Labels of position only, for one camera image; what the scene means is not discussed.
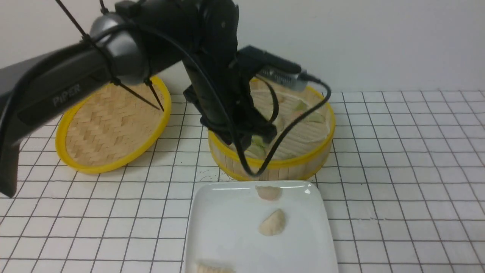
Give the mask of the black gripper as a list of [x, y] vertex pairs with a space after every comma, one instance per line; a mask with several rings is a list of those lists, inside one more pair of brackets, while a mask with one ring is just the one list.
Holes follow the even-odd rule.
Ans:
[[242, 146], [249, 146], [253, 135], [262, 137], [266, 143], [272, 142], [277, 129], [253, 103], [250, 72], [236, 61], [221, 66], [206, 58], [200, 62], [215, 87], [208, 84], [192, 61], [184, 60], [191, 85], [183, 94], [201, 114], [201, 124], [226, 144], [239, 141]]

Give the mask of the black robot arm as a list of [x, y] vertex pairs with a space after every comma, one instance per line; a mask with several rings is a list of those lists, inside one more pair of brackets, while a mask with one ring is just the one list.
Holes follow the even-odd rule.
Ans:
[[104, 12], [82, 40], [1, 74], [1, 193], [14, 197], [20, 143], [108, 83], [125, 88], [182, 61], [191, 81], [184, 95], [202, 124], [239, 154], [253, 135], [276, 127], [250, 97], [249, 81], [267, 54], [238, 50], [239, 7], [232, 0], [123, 0]]

